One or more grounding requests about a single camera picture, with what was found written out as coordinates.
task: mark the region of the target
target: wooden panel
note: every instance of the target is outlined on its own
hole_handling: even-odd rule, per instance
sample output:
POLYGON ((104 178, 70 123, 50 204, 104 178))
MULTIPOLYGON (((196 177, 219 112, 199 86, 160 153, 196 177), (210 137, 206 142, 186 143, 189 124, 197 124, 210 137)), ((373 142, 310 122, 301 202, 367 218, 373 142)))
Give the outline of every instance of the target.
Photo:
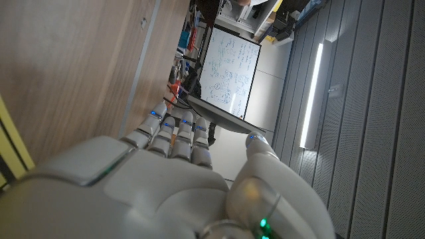
POLYGON ((0 93, 35 163, 120 128, 105 118, 125 107, 145 37, 137 25, 153 3, 0 3, 0 93))
POLYGON ((125 133, 139 126, 148 111, 162 101, 188 7, 189 0, 161 1, 125 133))
MULTIPOLYGON (((117 64, 112 74, 112 81, 106 93, 94 135, 118 137, 147 28, 151 22, 154 5, 155 0, 145 0, 137 1, 133 6, 129 25, 127 26, 129 30, 126 31, 124 37, 126 44, 123 44, 118 56, 119 64, 117 64), (147 22, 144 30, 142 30, 140 22, 144 17, 147 22)), ((173 55, 170 54, 168 58, 173 59, 173 55)))

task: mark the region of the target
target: whiteboard frame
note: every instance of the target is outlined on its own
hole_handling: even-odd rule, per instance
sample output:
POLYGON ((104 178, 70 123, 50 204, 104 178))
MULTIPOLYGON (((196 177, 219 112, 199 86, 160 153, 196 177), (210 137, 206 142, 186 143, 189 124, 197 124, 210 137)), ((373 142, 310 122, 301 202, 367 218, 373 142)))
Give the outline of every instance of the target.
POLYGON ((254 73, 253 73, 253 75, 252 75, 252 79, 251 79, 251 86, 250 86, 250 91, 249 91, 249 93, 248 93, 248 101, 247 101, 246 106, 245 106, 244 117, 242 118, 243 120, 245 120, 246 110, 248 109, 248 104, 250 103, 250 96, 251 96, 252 85, 253 85, 253 83, 254 83, 255 72, 257 71, 258 59, 260 58, 260 53, 261 53, 261 44, 258 44, 257 42, 253 42, 253 41, 248 40, 248 39, 246 39, 246 38, 243 38, 243 37, 241 37, 241 36, 239 36, 239 35, 236 35, 234 31, 232 31, 232 30, 230 30, 230 29, 227 29, 226 27, 220 26, 220 25, 218 25, 218 24, 214 24, 214 27, 211 29, 211 34, 210 34, 210 37, 209 37, 209 39, 208 39, 207 49, 205 49, 205 56, 204 56, 204 58, 203 58, 203 63, 202 63, 202 68, 201 68, 201 73, 199 73, 199 80, 200 80, 200 81, 201 81, 201 77, 202 77, 202 72, 203 72, 203 70, 204 70, 205 59, 207 58, 208 49, 209 49, 209 46, 210 46, 210 43, 211 43, 211 36, 213 35, 212 33, 213 33, 213 29, 214 29, 214 28, 216 28, 216 29, 218 29, 218 30, 220 30, 220 31, 224 31, 225 33, 228 33, 228 34, 230 34, 230 35, 232 35, 232 36, 234 36, 234 37, 238 37, 238 38, 240 38, 240 39, 242 39, 242 40, 245 40, 245 41, 247 41, 247 42, 249 42, 249 43, 256 44, 257 46, 259 46, 259 47, 260 47, 260 48, 258 49, 257 61, 255 62, 254 73))

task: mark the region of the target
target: cable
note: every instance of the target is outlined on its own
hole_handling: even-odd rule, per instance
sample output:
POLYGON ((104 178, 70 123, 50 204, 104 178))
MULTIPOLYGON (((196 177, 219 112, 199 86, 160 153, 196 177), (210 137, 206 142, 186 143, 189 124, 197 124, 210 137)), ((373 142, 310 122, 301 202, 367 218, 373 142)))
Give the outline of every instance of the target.
POLYGON ((170 103, 170 104, 172 104, 174 107, 176 107, 176 108, 181 108, 181 109, 184 109, 184 110, 191 110, 192 108, 189 108, 189 107, 181 107, 181 106, 178 106, 177 104, 174 104, 172 101, 170 101, 170 100, 168 100, 167 98, 165 98, 165 97, 163 97, 163 99, 166 101, 166 102, 168 102, 168 103, 170 103))
POLYGON ((173 93, 174 97, 177 99, 178 102, 180 102, 180 104, 183 104, 187 107, 191 107, 190 105, 188 105, 186 102, 184 102, 182 99, 180 99, 173 91, 173 89, 171 89, 171 87, 169 85, 167 85, 168 89, 170 89, 171 93, 173 93))
POLYGON ((164 100, 166 100, 167 102, 171 103, 173 106, 177 107, 177 108, 181 108, 184 110, 193 110, 198 116, 202 117, 202 115, 200 113, 198 113, 198 111, 196 111, 189 103, 184 102, 182 99, 180 99, 176 94, 174 94, 173 89, 171 89, 170 85, 167 85, 168 89, 170 89, 171 93, 173 93, 174 97, 177 99, 178 102, 180 102, 180 104, 183 104, 185 106, 187 106, 188 108, 183 108, 181 106, 177 106, 176 104, 170 102, 167 98, 164 97, 164 100))

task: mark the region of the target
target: fluorescent light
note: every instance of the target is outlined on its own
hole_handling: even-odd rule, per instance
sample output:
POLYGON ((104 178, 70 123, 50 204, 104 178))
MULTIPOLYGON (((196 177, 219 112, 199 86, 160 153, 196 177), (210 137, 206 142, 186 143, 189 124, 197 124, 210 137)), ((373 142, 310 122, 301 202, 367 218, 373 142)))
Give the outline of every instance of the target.
POLYGON ((310 124, 311 110, 313 108, 314 93, 316 91, 316 86, 317 86, 317 77, 319 76, 319 68, 320 68, 320 61, 321 61, 322 52, 323 52, 323 44, 319 44, 319 48, 317 49, 316 62, 314 64, 313 78, 311 79, 311 86, 310 86, 310 93, 309 93, 309 96, 308 96, 307 109, 305 111, 303 133, 301 134, 301 142, 300 142, 300 145, 299 145, 300 147, 303 147, 303 148, 305 148, 305 141, 306 141, 307 135, 308 135, 308 127, 309 127, 309 124, 310 124))

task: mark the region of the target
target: cardboard box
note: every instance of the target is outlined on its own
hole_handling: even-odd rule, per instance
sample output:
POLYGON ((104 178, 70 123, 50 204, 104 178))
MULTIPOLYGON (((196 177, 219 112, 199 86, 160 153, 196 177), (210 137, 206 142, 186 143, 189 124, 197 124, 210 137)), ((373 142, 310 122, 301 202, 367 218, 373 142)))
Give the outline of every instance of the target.
POLYGON ((276 19, 276 13, 272 12, 268 16, 266 22, 263 23, 263 25, 260 27, 260 30, 255 34, 255 36, 261 37, 265 31, 274 23, 274 20, 276 19))

